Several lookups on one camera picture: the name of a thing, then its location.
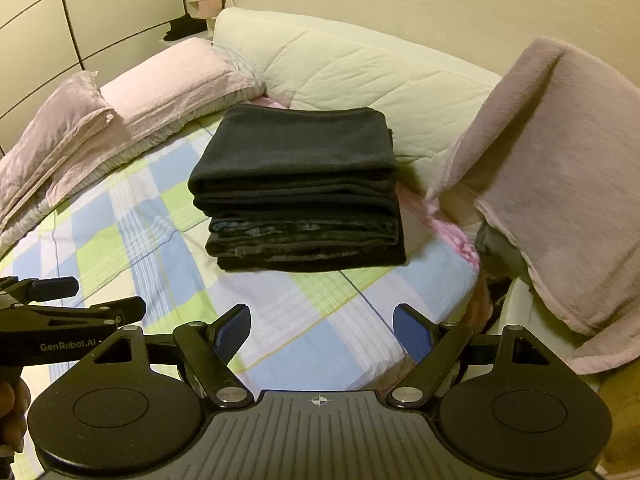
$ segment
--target stack of folded clothes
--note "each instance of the stack of folded clothes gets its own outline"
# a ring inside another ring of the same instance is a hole
[[[230,108],[188,181],[224,270],[316,272],[406,260],[382,113]]]

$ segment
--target wall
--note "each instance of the wall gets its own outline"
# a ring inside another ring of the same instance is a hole
[[[182,0],[0,0],[0,146],[7,152],[67,76],[103,84],[158,53]]]
[[[421,43],[504,73],[531,38],[569,41],[640,85],[640,0],[233,0]]]

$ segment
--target checkered bedding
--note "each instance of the checkered bedding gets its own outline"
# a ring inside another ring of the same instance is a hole
[[[475,270],[401,204],[407,266],[221,271],[204,250],[208,222],[186,185],[220,118],[188,124],[63,203],[0,260],[0,276],[75,276],[78,295],[51,302],[64,306],[139,295],[147,304],[146,333],[211,322],[245,303],[252,332],[230,367],[255,394],[390,386],[412,365],[390,328],[394,307],[409,303],[442,320],[473,289]],[[70,365],[28,368],[23,377],[37,395]],[[175,375],[169,367],[158,370]],[[28,438],[14,471],[18,480],[41,471]]]

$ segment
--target towel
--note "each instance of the towel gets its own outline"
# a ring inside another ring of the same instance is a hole
[[[640,91],[601,60],[538,38],[430,187],[459,186],[516,246],[536,292],[592,336],[579,374],[640,356]]]
[[[329,270],[362,266],[361,254],[393,265],[405,260],[395,170],[380,112],[236,105],[188,187],[223,269]]]

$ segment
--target quilted white cushion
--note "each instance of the quilted white cushion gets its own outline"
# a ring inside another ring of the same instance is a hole
[[[417,179],[407,183],[421,191],[500,80],[437,50],[311,16],[225,9],[214,40],[251,60],[268,95],[292,108],[384,113],[398,161]]]

